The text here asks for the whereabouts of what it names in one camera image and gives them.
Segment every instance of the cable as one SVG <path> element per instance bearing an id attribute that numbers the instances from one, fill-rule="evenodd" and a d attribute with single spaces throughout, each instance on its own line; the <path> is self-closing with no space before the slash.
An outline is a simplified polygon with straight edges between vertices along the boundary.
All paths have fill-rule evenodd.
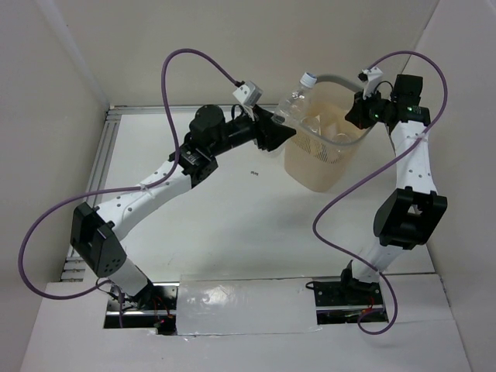
<path id="1" fill-rule="evenodd" d="M 384 80 L 384 81 L 381 81 L 379 84 L 377 84 L 377 87 L 375 87 L 375 89 L 374 89 L 374 94 L 377 91 L 377 89 L 379 89 L 381 84 L 384 84 L 384 83 L 389 84 L 389 86 L 391 87 L 391 92 L 394 90 L 393 84 L 391 84 L 391 82 L 389 82 L 387 80 Z"/>
<path id="2" fill-rule="evenodd" d="M 422 133 L 427 133 L 439 121 L 439 118 L 444 113 L 444 110 L 446 109 L 446 104 L 448 102 L 448 84 L 446 83 L 446 78 L 445 78 L 443 72 L 441 71 L 441 69 L 439 68 L 439 66 L 436 63 L 434 63 L 433 60 L 431 60 L 430 58 L 428 58 L 427 56 L 425 56 L 425 55 L 423 55 L 421 53 L 413 52 L 413 51 L 410 51 L 410 50 L 399 50 L 398 52 L 393 52 L 393 53 L 386 54 L 382 58 L 376 60 L 368 68 L 370 70 L 372 67 L 377 66 L 383 60 L 386 60 L 386 59 L 388 59 L 390 57 L 401 55 L 401 54 L 407 54 L 407 55 L 416 56 L 416 57 L 422 58 L 423 60 L 425 60 L 426 62 L 428 62 L 432 67 L 434 67 L 434 69 L 436 70 L 437 74 L 441 78 L 441 82 L 443 83 L 443 103 L 441 104 L 441 108 L 439 109 L 439 112 L 436 115 L 436 117 L 433 119 L 433 121 L 428 126 L 426 126 L 426 128 L 422 132 Z M 324 242 L 325 244 L 331 246 L 332 248 L 338 250 L 339 252 L 343 252 L 343 253 L 351 256 L 355 260 L 358 260 L 358 261 L 362 262 L 363 264 L 365 264 L 368 267 L 370 267 L 372 270 L 378 272 L 378 269 L 374 265 L 372 265 L 371 263 L 369 263 L 368 261 L 366 261 L 362 257 L 358 256 L 357 254 L 355 254 L 355 253 L 353 253 L 353 252 L 351 252 L 351 251 L 349 251 L 349 250 L 347 250 L 345 248 L 342 248 L 341 246 L 338 246 L 335 243 L 332 243 L 332 242 L 328 241 L 326 238 L 324 238 L 322 235 L 320 235 L 320 233 L 317 231 L 317 224 L 319 223 L 320 219 L 324 216 L 324 214 L 328 210 L 331 209 L 331 207 L 333 207 L 341 199 L 345 198 L 346 196 L 348 196 L 349 194 L 351 194 L 352 192 L 354 192 L 359 187 L 361 187 L 364 184 L 366 184 L 371 179 L 375 178 L 377 175 L 379 175 L 382 172 L 384 172 L 385 170 L 387 170 L 389 167 L 392 167 L 393 165 L 395 165 L 399 160 L 401 160 L 404 157 L 406 157 L 409 153 L 411 153 L 417 147 L 417 145 L 420 143 L 421 140 L 422 140 L 422 138 L 418 138 L 413 143 L 413 145 L 411 145 L 404 153 L 401 153 L 400 155 L 396 156 L 393 160 L 391 160 L 390 162 L 388 162 L 387 164 L 385 164 L 383 167 L 380 167 L 375 172 L 369 174 L 363 180 L 358 181 L 351 188 L 345 190 L 342 194 L 340 194 L 337 197 L 335 197 L 328 205 L 326 205 L 322 209 L 322 211 L 320 211 L 318 213 L 318 215 L 315 217 L 315 220 L 314 220 L 314 222 L 312 224 L 312 231 L 315 234 L 315 236 L 317 237 L 317 239 L 319 239 L 320 241 Z M 386 278 L 386 276 L 384 274 L 379 273 L 379 275 L 384 280 L 384 283 L 386 283 L 387 288 L 391 292 L 391 297 L 393 298 L 394 312 L 393 312 L 393 317 L 391 318 L 391 321 L 389 322 L 389 324 L 387 324 L 383 329 L 381 329 L 379 331 L 376 331 L 376 332 L 366 330 L 360 324 L 360 321 L 363 319 L 364 316 L 367 316 L 369 314 L 372 314 L 372 313 L 375 313 L 375 312 L 379 312 L 379 311 L 382 311 L 382 310 L 380 310 L 380 309 L 378 309 L 378 310 L 372 310 L 370 312 L 367 312 L 365 314 L 362 314 L 358 318 L 358 320 L 357 320 L 356 323 L 357 323 L 358 327 L 360 328 L 360 330 L 362 330 L 363 332 L 365 332 L 366 334 L 369 334 L 369 335 L 380 335 L 382 333 L 387 332 L 394 325 L 394 323 L 396 322 L 396 318 L 398 317 L 398 299 L 396 298 L 396 294 L 394 292 L 394 289 L 393 289 L 393 287 L 391 286 L 391 283 L 389 282 L 389 280 Z"/>
<path id="3" fill-rule="evenodd" d="M 160 303 L 162 304 L 162 306 L 164 307 L 165 311 L 167 312 L 167 317 L 170 318 L 171 311 L 169 310 L 169 308 L 167 307 L 167 305 L 165 305 L 165 301 L 160 296 L 155 296 L 155 297 L 157 297 L 157 300 L 159 300 Z"/>
<path id="4" fill-rule="evenodd" d="M 241 113 L 238 115 L 238 117 L 246 114 L 245 108 L 242 107 L 240 104 L 236 103 L 235 105 L 232 105 L 232 107 L 231 107 L 231 120 L 234 120 L 234 118 L 236 116 L 236 107 L 239 107 L 239 110 L 241 111 Z"/>
<path id="5" fill-rule="evenodd" d="M 179 54 L 183 53 L 192 53 L 197 56 L 200 56 L 204 59 L 206 59 L 208 62 L 213 64 L 217 70 L 219 70 L 231 83 L 233 83 L 235 86 L 239 86 L 242 83 L 234 80 L 234 78 L 228 74 L 226 70 L 224 70 L 220 65 L 215 62 L 211 57 L 207 56 L 205 53 L 202 53 L 199 50 L 194 50 L 194 49 L 179 49 L 175 50 L 171 54 L 167 56 L 167 58 L 164 61 L 164 65 L 162 66 L 162 75 L 161 75 L 161 89 L 162 89 L 162 99 L 164 101 L 164 109 L 165 109 L 165 114 L 167 116 L 167 120 L 169 122 L 169 127 L 172 133 L 172 138 L 174 140 L 174 162 L 172 164 L 172 168 L 170 169 L 169 173 L 167 173 L 164 177 L 162 177 L 160 180 L 152 182 L 151 184 L 148 184 L 146 187 L 147 188 L 154 188 L 155 186 L 162 184 L 165 182 L 176 170 L 177 165 L 179 163 L 179 156 L 180 156 L 180 149 L 179 149 L 179 139 L 177 137 L 177 132 L 176 128 L 174 126 L 174 120 L 172 119 L 172 114 L 171 114 L 171 108 L 169 107 L 169 100 L 167 98 L 167 89 L 166 89 L 166 73 L 167 73 L 167 67 L 169 66 L 169 63 L 171 60 L 176 57 Z M 35 220 L 35 222 L 29 227 L 26 235 L 24 236 L 24 239 L 22 240 L 21 246 L 19 248 L 19 255 L 17 257 L 17 268 L 19 270 L 19 275 L 21 276 L 22 281 L 24 284 L 27 286 L 29 290 L 31 290 L 33 293 L 43 297 L 43 298 L 48 298 L 50 300 L 70 300 L 72 298 L 79 298 L 82 297 L 88 293 L 91 293 L 95 291 L 96 289 L 100 288 L 104 284 L 111 283 L 111 281 L 103 281 L 102 283 L 95 285 L 86 291 L 82 291 L 80 293 L 75 293 L 75 294 L 69 294 L 69 295 L 64 295 L 64 296 L 59 296 L 55 294 L 49 294 L 46 292 L 41 291 L 40 289 L 36 288 L 34 284 L 29 280 L 29 278 L 26 275 L 26 271 L 24 269 L 24 253 L 26 252 L 26 247 L 29 242 L 29 239 L 31 238 L 31 235 L 33 234 L 34 230 L 38 227 L 38 225 L 49 215 L 51 215 L 53 212 L 58 210 L 59 208 L 70 204 L 72 202 L 75 202 L 79 199 L 82 198 L 87 198 L 89 196 L 94 196 L 94 195 L 103 195 L 103 194 L 112 194 L 112 193 L 122 193 L 122 192 L 131 192 L 131 191 L 141 191 L 140 186 L 132 186 L 132 187 L 127 187 L 127 188 L 110 188 L 106 190 L 97 190 L 97 191 L 89 191 L 85 192 L 84 194 L 76 195 L 71 198 L 68 198 L 64 201 L 61 201 L 58 204 L 55 204 L 53 207 L 49 208 L 46 210 L 38 219 Z M 120 321 L 122 322 L 122 311 L 120 313 Z"/>
<path id="6" fill-rule="evenodd" d="M 124 303 L 124 294 L 121 291 L 121 288 L 119 288 L 118 285 L 115 286 L 115 289 L 117 289 L 117 292 L 119 293 L 119 327 L 124 328 L 124 325 L 122 323 L 122 304 Z"/>
<path id="7" fill-rule="evenodd" d="M 95 287 L 98 286 L 98 282 L 100 281 L 100 277 L 97 277 L 96 278 L 96 281 L 95 281 Z M 107 292 L 107 291 L 104 291 L 103 289 L 101 289 L 100 287 L 97 288 L 100 292 L 103 292 L 105 294 L 107 294 L 109 297 L 111 297 L 112 299 L 118 301 L 119 300 L 119 296 L 116 296 L 115 294 L 113 294 L 112 292 Z"/>
<path id="8" fill-rule="evenodd" d="M 334 74 L 323 74 L 317 76 L 317 83 L 334 83 L 351 90 L 353 93 L 358 93 L 363 90 L 363 87 L 354 81 L 348 80 L 345 77 Z"/>

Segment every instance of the black joint housing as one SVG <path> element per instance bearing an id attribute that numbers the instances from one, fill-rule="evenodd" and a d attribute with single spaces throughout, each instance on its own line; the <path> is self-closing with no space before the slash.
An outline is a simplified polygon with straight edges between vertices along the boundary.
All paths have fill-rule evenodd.
<path id="1" fill-rule="evenodd" d="M 191 188 L 198 186 L 219 167 L 214 157 L 201 152 L 188 142 L 184 142 L 179 150 L 179 166 L 183 168 L 183 174 L 190 176 Z M 174 161 L 174 157 L 175 153 L 172 153 L 169 161 Z"/>
<path id="2" fill-rule="evenodd" d="M 416 207 L 420 213 L 410 212 Z M 446 197 L 432 191 L 429 195 L 397 188 L 377 210 L 374 235 L 382 246 L 400 246 L 411 250 L 426 244 L 448 208 Z"/>
<path id="3" fill-rule="evenodd" d="M 73 213 L 71 245 L 83 257 L 97 277 L 108 277 L 126 261 L 127 255 L 112 231 L 113 222 L 105 222 L 88 203 L 81 203 Z"/>
<path id="4" fill-rule="evenodd" d="M 418 106 L 422 86 L 423 78 L 421 76 L 399 74 L 394 82 L 391 100 L 399 105 Z"/>

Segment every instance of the white wall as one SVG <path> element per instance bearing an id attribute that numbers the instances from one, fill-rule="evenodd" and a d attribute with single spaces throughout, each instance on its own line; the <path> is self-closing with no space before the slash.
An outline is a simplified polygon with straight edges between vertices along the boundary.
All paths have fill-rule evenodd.
<path id="1" fill-rule="evenodd" d="M 206 52 L 275 103 L 304 70 L 356 78 L 379 56 L 414 48 L 438 0 L 54 2 L 112 104 L 161 105 L 160 70 L 177 48 Z M 397 73 L 405 62 L 384 66 Z M 181 56 L 171 69 L 172 104 L 233 102 L 203 60 Z"/>
<path id="2" fill-rule="evenodd" d="M 494 2 L 441 0 L 418 51 L 440 64 L 449 85 L 430 150 L 436 186 L 449 206 L 429 248 L 472 368 L 496 370 Z M 422 104 L 435 114 L 442 93 L 436 74 L 413 59 L 406 71 L 425 77 Z"/>
<path id="3" fill-rule="evenodd" d="M 31 0 L 0 2 L 1 369 L 19 370 L 41 298 L 17 273 L 23 234 L 45 209 L 83 191 L 104 121 L 102 108 Z M 26 269 L 39 288 L 56 281 L 71 209 L 42 225 Z"/>

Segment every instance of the white floor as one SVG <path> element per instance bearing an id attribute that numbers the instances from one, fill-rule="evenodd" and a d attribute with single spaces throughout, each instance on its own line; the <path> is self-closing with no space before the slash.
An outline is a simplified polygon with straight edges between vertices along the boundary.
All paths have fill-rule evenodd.
<path id="1" fill-rule="evenodd" d="M 193 115 L 175 111 L 180 138 Z M 172 151 L 164 115 L 123 116 L 106 187 L 136 184 Z M 204 184 L 140 223 L 123 245 L 153 281 L 337 276 L 350 259 L 321 244 L 312 221 L 337 191 L 392 156 L 386 132 L 377 127 L 333 193 L 316 194 L 284 172 L 281 158 L 246 144 L 220 156 L 219 169 Z M 343 200 L 322 219 L 323 235 L 354 252 L 369 244 L 374 213 L 394 190 L 394 176 L 389 170 Z M 439 277 L 423 274 L 433 272 L 425 247 L 394 263 L 389 274 L 404 274 L 390 275 L 399 316 L 382 336 L 367 336 L 356 325 L 299 334 L 155 336 L 148 329 L 103 329 L 101 292 L 43 300 L 22 370 L 469 371 Z M 84 283 L 49 284 L 47 290 L 74 293 L 94 280 L 88 272 Z M 391 316 L 391 297 L 383 290 Z M 277 292 L 270 295 L 277 300 Z M 249 319 L 258 320 L 256 312 Z"/>
<path id="2" fill-rule="evenodd" d="M 194 109 L 176 111 L 180 139 L 194 113 Z M 172 152 L 165 115 L 124 115 L 105 186 L 138 183 Z M 181 275 L 204 279 L 339 276 L 350 259 L 313 236 L 313 219 L 338 191 L 393 156 L 385 129 L 377 126 L 332 194 L 319 194 L 284 171 L 282 156 L 271 159 L 247 143 L 221 155 L 219 169 L 209 179 L 153 213 L 122 244 L 152 281 L 178 281 Z M 371 244 L 375 212 L 394 190 L 395 175 L 394 169 L 386 171 L 333 207 L 319 224 L 322 234 L 353 252 Z M 425 247 L 403 255 L 389 270 L 432 272 Z"/>

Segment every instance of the plastic sheet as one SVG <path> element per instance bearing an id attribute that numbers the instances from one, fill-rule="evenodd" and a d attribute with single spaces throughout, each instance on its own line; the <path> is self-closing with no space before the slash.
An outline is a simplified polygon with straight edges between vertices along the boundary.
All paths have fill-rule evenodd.
<path id="1" fill-rule="evenodd" d="M 178 335 L 303 333 L 319 330 L 309 279 L 185 281 Z"/>

